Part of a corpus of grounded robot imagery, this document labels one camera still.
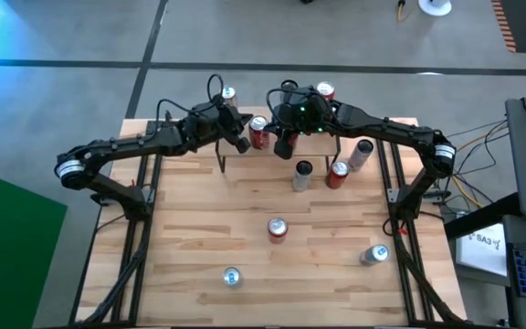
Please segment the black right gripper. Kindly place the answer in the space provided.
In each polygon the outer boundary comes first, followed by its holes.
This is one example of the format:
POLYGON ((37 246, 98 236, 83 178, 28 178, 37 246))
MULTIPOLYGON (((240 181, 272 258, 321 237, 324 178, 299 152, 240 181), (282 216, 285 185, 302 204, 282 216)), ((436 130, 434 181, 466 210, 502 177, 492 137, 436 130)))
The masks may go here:
POLYGON ((282 93, 280 88, 269 90, 266 94, 266 102, 271 113, 271 122, 265 126, 265 131, 276 135, 277 140, 274 143, 273 151, 278 157, 289 160, 293 156, 295 148, 289 145, 289 138, 294 133, 297 133, 299 137, 316 133, 327 133, 334 136, 331 128, 335 127, 335 118, 331 106, 313 86, 300 87, 292 93, 282 93), (321 120, 317 126, 299 127, 291 124, 288 116, 289 98, 292 94, 317 98, 321 114, 321 120))

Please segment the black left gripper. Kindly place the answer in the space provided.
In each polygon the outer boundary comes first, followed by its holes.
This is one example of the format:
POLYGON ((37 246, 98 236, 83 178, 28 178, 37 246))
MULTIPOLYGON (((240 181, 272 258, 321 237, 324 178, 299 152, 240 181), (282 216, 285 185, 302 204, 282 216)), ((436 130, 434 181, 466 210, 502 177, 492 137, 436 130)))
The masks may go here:
MULTIPOLYGON (((202 103, 193 108, 193 113, 196 114, 196 123, 199 114, 205 111, 218 111, 218 131, 220 138, 216 140, 216 142, 225 139, 228 143, 234 145, 240 154, 244 154, 249 149, 250 141, 247 137, 243 137, 242 133, 245 130, 245 125, 253 118, 252 113, 240 113, 237 107, 225 103, 218 105, 202 103)), ((210 144, 209 142, 205 143, 200 141, 197 133, 196 135, 198 147, 210 144)))

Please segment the silver blue drink can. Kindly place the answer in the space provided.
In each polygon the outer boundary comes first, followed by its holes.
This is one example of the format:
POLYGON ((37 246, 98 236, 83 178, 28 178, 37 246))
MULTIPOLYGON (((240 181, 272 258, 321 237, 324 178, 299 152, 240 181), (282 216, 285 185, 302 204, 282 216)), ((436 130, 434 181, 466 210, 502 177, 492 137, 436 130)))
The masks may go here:
POLYGON ((389 249, 384 244, 375 244, 360 255, 360 263, 364 266, 373 266, 388 260, 389 249))
POLYGON ((226 85, 222 89, 221 96, 225 104, 237 107, 237 92, 232 86, 226 85))
POLYGON ((227 287, 238 288, 242 283, 242 275, 238 268, 228 267, 223 272, 223 282, 227 287))

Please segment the red Fanta strawberry can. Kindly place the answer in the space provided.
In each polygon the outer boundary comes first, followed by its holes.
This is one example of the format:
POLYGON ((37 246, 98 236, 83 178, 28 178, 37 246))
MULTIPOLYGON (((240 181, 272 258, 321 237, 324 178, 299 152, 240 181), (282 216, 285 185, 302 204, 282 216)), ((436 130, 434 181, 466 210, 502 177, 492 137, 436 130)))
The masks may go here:
POLYGON ((318 93, 327 101, 331 101, 335 96, 335 87, 329 81, 321 81, 316 85, 318 93))
POLYGON ((289 225, 284 218, 272 218, 268 222, 268 238, 273 244, 282 243, 287 237, 289 225))

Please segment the wooden shelf with black legs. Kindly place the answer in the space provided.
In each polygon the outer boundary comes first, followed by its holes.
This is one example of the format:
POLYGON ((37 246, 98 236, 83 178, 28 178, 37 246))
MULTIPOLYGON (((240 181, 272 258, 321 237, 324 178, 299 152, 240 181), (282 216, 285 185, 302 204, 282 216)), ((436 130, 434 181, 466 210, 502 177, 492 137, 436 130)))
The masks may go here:
MULTIPOLYGON (((267 106, 240 106, 238 111, 241 113, 251 113, 255 116, 264 116, 268 120, 271 118, 267 106)), ((269 147, 259 150, 250 148, 244 154, 240 154, 236 147, 228 143, 225 139, 215 144, 215 154, 219 163, 221 172, 226 170, 226 160, 230 157, 247 157, 247 156, 275 156, 273 152, 274 142, 277 140, 275 135, 270 136, 269 147)), ((341 152, 340 139, 336 136, 330 136, 327 133, 316 133, 313 135, 301 135, 298 138, 296 147, 293 151, 293 158, 297 157, 323 157, 326 166, 333 163, 341 152)))

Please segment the red soda can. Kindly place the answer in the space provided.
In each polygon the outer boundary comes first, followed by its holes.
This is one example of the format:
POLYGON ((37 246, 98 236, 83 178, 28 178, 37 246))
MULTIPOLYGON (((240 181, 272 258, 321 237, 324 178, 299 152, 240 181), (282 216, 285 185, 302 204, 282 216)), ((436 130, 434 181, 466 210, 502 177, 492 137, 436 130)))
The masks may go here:
POLYGON ((344 161, 334 162, 326 176, 326 186, 331 189, 340 188, 349 174, 349 166, 344 161))

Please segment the black desk leg bar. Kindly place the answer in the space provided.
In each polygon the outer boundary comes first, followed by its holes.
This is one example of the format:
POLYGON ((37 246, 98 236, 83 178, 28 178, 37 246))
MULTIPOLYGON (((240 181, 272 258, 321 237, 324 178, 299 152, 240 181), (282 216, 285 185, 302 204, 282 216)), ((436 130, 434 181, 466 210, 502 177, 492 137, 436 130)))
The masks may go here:
POLYGON ((505 196, 496 202, 444 225, 447 239, 461 238, 474 231, 502 222, 504 216, 518 216, 521 213, 519 194, 505 196))

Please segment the white SA3 sign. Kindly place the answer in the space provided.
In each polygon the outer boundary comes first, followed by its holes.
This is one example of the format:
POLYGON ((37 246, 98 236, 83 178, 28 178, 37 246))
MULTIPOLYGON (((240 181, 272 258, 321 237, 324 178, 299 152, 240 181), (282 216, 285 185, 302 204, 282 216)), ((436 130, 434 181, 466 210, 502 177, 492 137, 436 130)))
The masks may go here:
POLYGON ((456 263, 507 277, 503 225, 488 226, 456 239, 456 263))

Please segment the green floor mat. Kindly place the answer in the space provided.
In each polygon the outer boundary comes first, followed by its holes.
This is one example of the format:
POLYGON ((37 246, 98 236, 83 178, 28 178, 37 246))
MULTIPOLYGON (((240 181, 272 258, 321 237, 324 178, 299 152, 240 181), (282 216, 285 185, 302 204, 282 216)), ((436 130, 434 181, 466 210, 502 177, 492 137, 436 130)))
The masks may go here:
POLYGON ((0 329, 31 329, 66 212, 0 179, 0 329))

